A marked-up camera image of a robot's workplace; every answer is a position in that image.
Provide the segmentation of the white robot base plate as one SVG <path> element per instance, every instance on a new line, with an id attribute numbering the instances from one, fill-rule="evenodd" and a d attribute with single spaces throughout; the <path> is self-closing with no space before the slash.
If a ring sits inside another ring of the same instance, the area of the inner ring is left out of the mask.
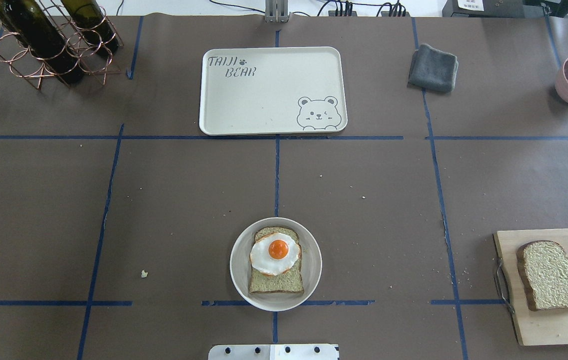
<path id="1" fill-rule="evenodd" d="M 209 360 L 339 360 L 337 344 L 218 344 L 208 353 Z"/>

